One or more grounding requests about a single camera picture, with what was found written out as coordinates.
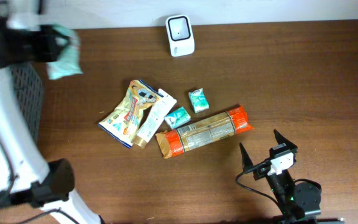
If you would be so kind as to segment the yellow snack bag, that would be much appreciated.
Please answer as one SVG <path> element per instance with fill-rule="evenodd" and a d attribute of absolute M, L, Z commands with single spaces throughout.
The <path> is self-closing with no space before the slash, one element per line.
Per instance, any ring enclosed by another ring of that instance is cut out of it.
<path fill-rule="evenodd" d="M 163 95 L 143 80 L 131 80 L 126 95 L 115 109 L 98 126 L 126 148 L 131 148 L 132 140 L 140 128 L 144 111 Z"/>

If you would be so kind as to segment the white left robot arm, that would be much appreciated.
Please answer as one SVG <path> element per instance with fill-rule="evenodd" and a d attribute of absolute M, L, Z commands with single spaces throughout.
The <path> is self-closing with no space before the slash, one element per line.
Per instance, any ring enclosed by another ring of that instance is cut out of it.
<path fill-rule="evenodd" d="M 68 47 L 40 24 L 43 8 L 43 1 L 0 1 L 0 209 L 27 203 L 60 223 L 102 223 L 76 191 L 69 161 L 41 155 L 14 92 L 13 65 L 54 62 Z"/>

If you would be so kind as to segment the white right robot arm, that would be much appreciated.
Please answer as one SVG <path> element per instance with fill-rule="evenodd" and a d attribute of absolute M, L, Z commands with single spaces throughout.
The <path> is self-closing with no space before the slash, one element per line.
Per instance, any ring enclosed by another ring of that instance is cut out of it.
<path fill-rule="evenodd" d="M 320 203 L 322 187 L 308 179 L 293 179 L 289 168 L 296 163 L 298 146 L 276 129 L 273 131 L 277 145 L 269 149 L 269 157 L 253 164 L 242 144 L 242 172 L 236 177 L 240 187 L 267 197 L 279 208 L 281 215 L 274 218 L 275 223 L 317 223 L 316 216 L 321 214 Z M 240 177 L 252 173 L 255 180 L 266 179 L 273 197 L 239 182 Z"/>

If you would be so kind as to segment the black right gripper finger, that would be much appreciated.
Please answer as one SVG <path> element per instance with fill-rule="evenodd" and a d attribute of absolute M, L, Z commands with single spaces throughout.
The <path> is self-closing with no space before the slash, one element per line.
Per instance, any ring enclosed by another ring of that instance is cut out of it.
<path fill-rule="evenodd" d="M 275 135 L 275 139 L 278 144 L 285 144 L 290 149 L 297 149 L 298 146 L 291 141 L 289 141 L 287 138 L 285 138 L 282 134 L 280 134 L 276 129 L 273 130 L 273 133 Z"/>
<path fill-rule="evenodd" d="M 247 172 L 248 170 L 253 168 L 254 165 L 253 165 L 252 160 L 250 159 L 245 147 L 243 146 L 243 144 L 241 142 L 239 143 L 239 147 L 240 147 L 241 156 L 242 156 L 242 171 Z"/>

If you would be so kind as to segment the orange spaghetti package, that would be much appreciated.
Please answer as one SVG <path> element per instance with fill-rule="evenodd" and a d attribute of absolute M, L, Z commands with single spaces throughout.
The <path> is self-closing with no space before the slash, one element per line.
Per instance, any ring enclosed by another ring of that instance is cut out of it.
<path fill-rule="evenodd" d="M 163 157 L 168 159 L 253 128 L 248 122 L 244 107 L 238 106 L 196 123 L 157 133 L 155 136 Z"/>

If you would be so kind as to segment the green tissue pack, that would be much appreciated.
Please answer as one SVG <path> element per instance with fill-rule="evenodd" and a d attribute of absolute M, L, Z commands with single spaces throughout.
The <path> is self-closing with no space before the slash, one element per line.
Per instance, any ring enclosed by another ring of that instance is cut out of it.
<path fill-rule="evenodd" d="M 209 103 L 202 88 L 189 92 L 188 96 L 195 113 L 209 109 Z"/>

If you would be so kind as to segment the mint green wipes pouch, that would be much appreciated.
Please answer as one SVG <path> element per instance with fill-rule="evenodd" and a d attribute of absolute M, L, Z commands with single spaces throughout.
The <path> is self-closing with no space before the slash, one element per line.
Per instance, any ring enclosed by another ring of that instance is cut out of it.
<path fill-rule="evenodd" d="M 54 24 L 53 30 L 60 36 L 56 37 L 57 45 L 63 47 L 57 61 L 47 63 L 47 73 L 50 80 L 82 74 L 80 68 L 80 39 L 76 32 L 64 26 Z"/>

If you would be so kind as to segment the teal tissue pack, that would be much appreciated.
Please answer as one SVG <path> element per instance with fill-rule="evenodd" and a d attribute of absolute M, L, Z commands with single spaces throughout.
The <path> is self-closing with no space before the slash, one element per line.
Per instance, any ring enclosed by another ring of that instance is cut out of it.
<path fill-rule="evenodd" d="M 187 122 L 189 122 L 191 119 L 191 116 L 188 114 L 186 109 L 184 107 L 181 107 L 169 114 L 167 114 L 164 117 L 165 122 L 168 124 L 170 129 L 176 129 Z"/>

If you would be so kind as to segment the white cream tube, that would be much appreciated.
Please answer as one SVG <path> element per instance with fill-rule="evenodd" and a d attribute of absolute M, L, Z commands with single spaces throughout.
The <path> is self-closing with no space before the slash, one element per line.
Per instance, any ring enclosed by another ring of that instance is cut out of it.
<path fill-rule="evenodd" d="M 160 125 L 164 121 L 164 117 L 168 112 L 175 106 L 177 100 L 174 99 L 163 89 L 158 89 L 158 93 L 162 95 L 162 98 L 159 99 L 151 108 L 149 115 L 147 116 L 143 125 L 139 128 L 136 133 L 132 143 L 144 148 L 147 143 L 152 139 L 152 136 L 158 130 Z"/>

